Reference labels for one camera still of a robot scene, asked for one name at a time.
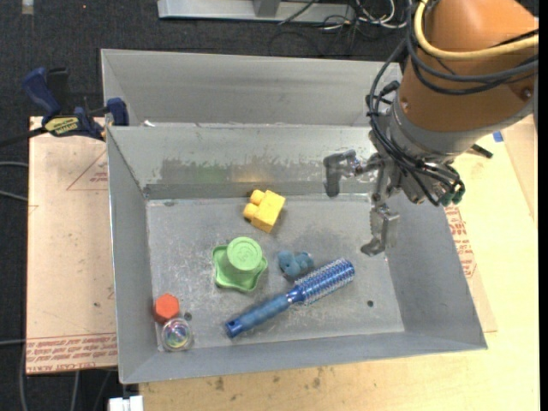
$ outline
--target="table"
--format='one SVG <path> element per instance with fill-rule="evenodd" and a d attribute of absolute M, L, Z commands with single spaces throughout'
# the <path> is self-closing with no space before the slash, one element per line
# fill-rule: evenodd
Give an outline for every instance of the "table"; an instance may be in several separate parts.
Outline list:
<path fill-rule="evenodd" d="M 39 139 L 50 139 L 55 144 L 60 142 L 45 135 L 35 139 L 33 144 L 40 142 Z M 67 208 L 70 202 L 74 205 L 81 202 L 85 190 L 89 192 L 92 203 L 97 204 L 100 200 L 106 203 L 103 149 L 98 146 L 100 142 L 86 142 L 97 152 L 91 164 L 82 172 L 57 164 L 59 167 L 54 169 L 55 175 L 45 180 L 53 184 L 70 180 L 63 191 L 70 191 L 74 201 L 65 200 L 60 208 Z M 505 145 L 495 142 L 492 136 L 485 137 L 479 143 L 494 152 L 495 157 L 487 160 L 465 154 L 458 159 L 456 167 L 465 179 L 468 190 L 459 211 L 474 250 L 478 275 L 481 271 L 481 280 L 473 281 L 471 290 L 474 294 L 477 289 L 474 285 L 485 286 L 496 319 L 497 331 L 485 335 L 488 350 L 141 384 L 139 388 L 145 397 L 146 409 L 180 409 L 181 406 L 199 409 L 312 409 L 317 408 L 319 403 L 327 409 L 422 410 L 439 409 L 441 406 L 459 410 L 537 409 L 538 231 Z M 78 155 L 81 148 L 81 141 L 63 140 L 64 151 Z M 50 159 L 46 159 L 48 163 L 60 160 L 51 148 L 43 149 L 45 154 L 50 154 Z M 31 165 L 32 168 L 36 167 L 36 158 L 31 158 Z M 40 185 L 36 183 L 37 178 L 32 170 L 31 178 L 29 229 L 34 236 L 46 235 L 52 251 L 57 251 L 58 255 L 52 258 L 57 264 L 56 268 L 42 270 L 42 274 L 29 272 L 27 293 L 31 308 L 28 309 L 27 329 L 33 333 L 33 330 L 39 330 L 39 325 L 47 324 L 51 335 L 38 340 L 35 347 L 31 346 L 28 350 L 34 361 L 49 357 L 48 361 L 44 361 L 48 362 L 47 365 L 37 366 L 49 366 L 50 369 L 29 371 L 27 367 L 27 372 L 111 366 L 116 359 L 116 349 L 112 348 L 116 331 L 113 329 L 110 270 L 97 267 L 97 260 L 88 260 L 86 266 L 68 271 L 58 260 L 66 257 L 67 253 L 81 253 L 82 250 L 108 255 L 108 227 L 91 234 L 86 232 L 86 224 L 95 220 L 96 209 L 91 207 L 77 218 L 81 230 L 78 239 L 68 242 L 70 236 L 66 235 L 62 239 L 65 242 L 63 247 L 59 247 L 62 227 L 56 234 L 43 230 L 43 226 L 33 222 L 33 214 L 39 214 L 36 213 L 39 209 L 35 200 Z M 32 242 L 29 242 L 29 248 L 33 248 Z M 45 250 L 33 250 L 33 256 L 29 254 L 29 266 L 33 265 L 32 257 L 47 253 Z M 57 290 L 53 294 L 50 292 L 46 300 L 45 293 L 40 291 L 48 287 L 48 280 L 55 281 Z M 87 290 L 74 297 L 74 288 L 78 284 L 86 285 Z M 62 312 L 58 310 L 60 301 L 61 306 L 65 307 Z M 41 306 L 41 312 L 33 308 L 35 306 Z M 72 337 L 70 334 L 63 335 L 67 330 L 70 330 Z M 93 337 L 83 337 L 88 333 Z"/>

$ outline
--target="blue clamp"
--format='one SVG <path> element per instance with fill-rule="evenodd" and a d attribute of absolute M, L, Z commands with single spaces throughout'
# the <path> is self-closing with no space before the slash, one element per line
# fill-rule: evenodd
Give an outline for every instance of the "blue clamp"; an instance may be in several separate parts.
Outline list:
<path fill-rule="evenodd" d="M 297 277 L 314 267 L 314 261 L 309 253 L 302 252 L 296 256 L 283 250 L 277 254 L 278 264 L 282 273 L 288 277 Z"/>
<path fill-rule="evenodd" d="M 129 116 L 125 103 L 120 98 L 111 98 L 106 107 L 88 112 L 82 107 L 74 108 L 71 116 L 60 116 L 61 106 L 56 101 L 46 82 L 45 68 L 36 68 L 23 80 L 23 89 L 28 97 L 46 114 L 42 118 L 42 128 L 56 137 L 82 135 L 104 140 L 104 127 L 93 120 L 92 113 L 111 113 L 112 124 L 128 126 Z"/>

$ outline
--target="yellow toy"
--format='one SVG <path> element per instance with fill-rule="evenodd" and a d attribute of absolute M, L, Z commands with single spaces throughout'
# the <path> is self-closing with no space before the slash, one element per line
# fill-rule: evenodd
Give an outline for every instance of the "yellow toy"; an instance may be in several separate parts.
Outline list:
<path fill-rule="evenodd" d="M 244 218 L 251 221 L 253 227 L 270 233 L 282 210 L 285 198 L 271 190 L 266 192 L 253 190 L 249 200 L 251 202 L 243 210 Z"/>

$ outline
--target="metal tray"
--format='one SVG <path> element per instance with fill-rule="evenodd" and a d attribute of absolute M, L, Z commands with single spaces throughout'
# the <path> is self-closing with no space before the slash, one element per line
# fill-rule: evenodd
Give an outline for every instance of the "metal tray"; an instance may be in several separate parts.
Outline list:
<path fill-rule="evenodd" d="M 442 209 L 396 196 L 396 248 L 369 258 L 372 177 L 342 182 L 330 200 L 323 158 L 371 154 L 367 127 L 158 124 L 110 128 L 107 138 L 119 373 L 123 383 L 339 364 L 484 348 L 485 340 Z M 270 234 L 241 214 L 255 189 L 287 198 Z M 251 294 L 214 284 L 212 249 L 247 235 L 267 271 Z M 281 249 L 322 265 L 353 262 L 354 281 L 309 307 L 229 339 L 226 320 L 291 287 Z M 195 341 L 158 347 L 152 301 L 169 291 L 192 315 Z"/>

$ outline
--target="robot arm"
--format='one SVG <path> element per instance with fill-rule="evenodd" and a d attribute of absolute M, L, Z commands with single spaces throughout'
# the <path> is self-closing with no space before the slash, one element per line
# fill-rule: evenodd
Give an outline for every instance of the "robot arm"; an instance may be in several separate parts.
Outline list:
<path fill-rule="evenodd" d="M 368 97 L 378 153 L 361 170 L 375 164 L 379 175 L 373 240 L 364 253 L 379 253 L 395 239 L 387 235 L 396 226 L 393 214 L 386 218 L 391 194 L 403 191 L 416 204 L 459 202 L 465 188 L 451 167 L 454 158 L 533 111 L 538 31 L 538 20 L 516 0 L 419 0 L 414 18 L 408 13 L 407 37 Z M 377 93 L 382 73 L 404 48 L 409 58 L 401 84 Z M 382 97 L 394 90 L 391 109 L 381 114 Z M 333 168 L 325 166 L 329 175 Z"/>

